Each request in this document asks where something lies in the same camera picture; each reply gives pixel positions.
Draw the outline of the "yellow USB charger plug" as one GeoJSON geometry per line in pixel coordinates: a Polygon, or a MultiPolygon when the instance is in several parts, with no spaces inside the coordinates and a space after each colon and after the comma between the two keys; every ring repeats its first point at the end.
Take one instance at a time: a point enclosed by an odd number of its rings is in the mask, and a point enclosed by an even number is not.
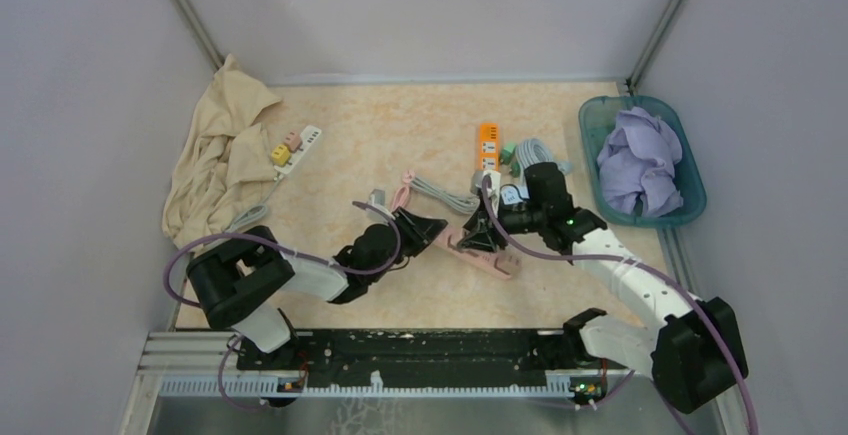
{"type": "Polygon", "coordinates": [[[291,159],[291,151],[284,144],[277,145],[271,151],[270,159],[276,167],[283,167],[291,159]]]}

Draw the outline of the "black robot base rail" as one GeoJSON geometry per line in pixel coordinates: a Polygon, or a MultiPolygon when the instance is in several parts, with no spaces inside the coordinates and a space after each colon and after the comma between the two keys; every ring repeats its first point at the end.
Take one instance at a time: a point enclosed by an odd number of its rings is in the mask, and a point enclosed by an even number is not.
{"type": "Polygon", "coordinates": [[[244,341],[237,354],[242,371],[292,371],[309,388],[362,388],[373,373],[398,389],[539,388],[550,372],[603,366],[560,329],[312,329],[272,353],[244,341]]]}

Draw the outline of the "lavender cloth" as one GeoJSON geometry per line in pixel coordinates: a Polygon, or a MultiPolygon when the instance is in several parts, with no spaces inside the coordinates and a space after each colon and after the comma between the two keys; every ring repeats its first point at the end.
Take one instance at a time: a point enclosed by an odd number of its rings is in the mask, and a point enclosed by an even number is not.
{"type": "Polygon", "coordinates": [[[683,148],[665,121],[641,107],[621,110],[596,157],[601,195],[614,210],[658,218],[681,208],[675,184],[683,148]]]}

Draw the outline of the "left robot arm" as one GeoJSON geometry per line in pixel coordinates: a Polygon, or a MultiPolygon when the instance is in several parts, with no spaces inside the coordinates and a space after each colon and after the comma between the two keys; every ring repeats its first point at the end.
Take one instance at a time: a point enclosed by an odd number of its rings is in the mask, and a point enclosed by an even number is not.
{"type": "Polygon", "coordinates": [[[270,304],[273,295],[290,291],[350,303],[422,253],[447,226],[398,208],[322,259],[280,245],[260,225],[216,237],[215,247],[189,262],[186,276],[210,328],[234,330],[273,367],[285,369],[297,361],[300,343],[285,314],[270,304]]]}

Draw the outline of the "orange power strip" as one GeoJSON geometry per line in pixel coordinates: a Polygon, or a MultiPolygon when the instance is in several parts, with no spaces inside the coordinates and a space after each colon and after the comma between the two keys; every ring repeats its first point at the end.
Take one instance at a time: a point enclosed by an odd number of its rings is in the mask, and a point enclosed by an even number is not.
{"type": "Polygon", "coordinates": [[[499,126],[493,122],[480,125],[477,143],[477,168],[480,170],[498,170],[500,166],[499,126]]]}

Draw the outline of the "round light blue power socket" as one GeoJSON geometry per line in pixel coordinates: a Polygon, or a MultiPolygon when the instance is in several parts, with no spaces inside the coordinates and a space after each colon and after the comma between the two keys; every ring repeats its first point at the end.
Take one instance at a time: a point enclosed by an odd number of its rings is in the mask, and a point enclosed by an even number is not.
{"type": "Polygon", "coordinates": [[[500,187],[501,203],[504,205],[517,205],[529,199],[525,186],[505,184],[500,187]]]}

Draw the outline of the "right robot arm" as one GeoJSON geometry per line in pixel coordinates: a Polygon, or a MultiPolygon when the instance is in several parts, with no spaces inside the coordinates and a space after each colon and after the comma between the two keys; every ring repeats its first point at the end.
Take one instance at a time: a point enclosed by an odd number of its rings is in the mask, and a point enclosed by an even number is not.
{"type": "Polygon", "coordinates": [[[567,261],[600,281],[641,322],[634,326],[601,309],[585,310],[564,325],[569,363],[618,363],[652,380],[662,398],[685,414],[743,386],[749,367],[727,302],[703,300],[640,261],[600,216],[574,203],[556,163],[530,166],[526,195],[516,203],[505,199],[499,178],[494,170],[474,174],[471,191],[479,207],[460,246],[487,252],[513,247],[567,261]]]}

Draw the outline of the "white power strip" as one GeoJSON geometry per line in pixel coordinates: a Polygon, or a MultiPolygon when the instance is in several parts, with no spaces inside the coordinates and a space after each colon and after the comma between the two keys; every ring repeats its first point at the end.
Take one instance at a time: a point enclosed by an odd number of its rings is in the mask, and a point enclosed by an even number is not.
{"type": "Polygon", "coordinates": [[[295,152],[291,153],[291,159],[289,162],[283,167],[276,167],[274,164],[274,169],[278,173],[279,178],[287,177],[291,175],[296,168],[302,164],[302,162],[306,159],[307,154],[312,150],[312,148],[318,143],[321,139],[323,131],[314,126],[307,125],[299,135],[302,138],[303,144],[301,148],[295,152]]]}

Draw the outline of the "pink power strip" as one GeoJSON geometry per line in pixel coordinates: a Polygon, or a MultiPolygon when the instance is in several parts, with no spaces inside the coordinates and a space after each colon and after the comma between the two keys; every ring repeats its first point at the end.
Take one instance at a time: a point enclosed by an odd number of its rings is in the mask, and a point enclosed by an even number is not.
{"type": "Polygon", "coordinates": [[[503,280],[512,279],[521,272],[522,259],[517,253],[511,250],[492,253],[460,248],[459,241],[465,235],[466,231],[463,228],[448,225],[433,244],[464,263],[503,280]]]}

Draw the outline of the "beige cloth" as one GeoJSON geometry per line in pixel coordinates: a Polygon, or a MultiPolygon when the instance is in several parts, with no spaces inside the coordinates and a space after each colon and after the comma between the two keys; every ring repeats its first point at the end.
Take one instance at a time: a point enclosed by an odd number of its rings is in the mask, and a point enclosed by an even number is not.
{"type": "Polygon", "coordinates": [[[197,102],[161,228],[176,247],[255,221],[278,173],[260,117],[282,98],[228,55],[197,102]]]}

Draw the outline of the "teal plastic basket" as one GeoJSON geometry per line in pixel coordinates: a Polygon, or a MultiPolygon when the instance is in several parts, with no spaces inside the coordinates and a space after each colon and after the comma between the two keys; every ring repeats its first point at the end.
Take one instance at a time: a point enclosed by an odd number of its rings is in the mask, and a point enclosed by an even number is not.
{"type": "Polygon", "coordinates": [[[671,106],[649,96],[600,96],[581,106],[578,119],[594,201],[605,219],[619,225],[659,229],[685,225],[703,213],[707,203],[706,191],[682,123],[671,106]],[[640,208],[636,209],[634,215],[618,212],[612,209],[601,195],[596,157],[606,136],[615,127],[617,113],[634,107],[641,107],[670,125],[683,148],[683,158],[676,165],[675,184],[684,198],[684,204],[670,214],[658,218],[643,217],[640,208]]]}

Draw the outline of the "pink charger on white strip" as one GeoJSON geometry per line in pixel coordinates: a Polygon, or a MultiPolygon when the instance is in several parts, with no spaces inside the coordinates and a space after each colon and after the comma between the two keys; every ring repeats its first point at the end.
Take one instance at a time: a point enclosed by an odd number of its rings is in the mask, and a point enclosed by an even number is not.
{"type": "Polygon", "coordinates": [[[293,131],[289,132],[283,140],[283,145],[290,153],[297,152],[301,148],[302,144],[303,141],[301,136],[293,131]]]}

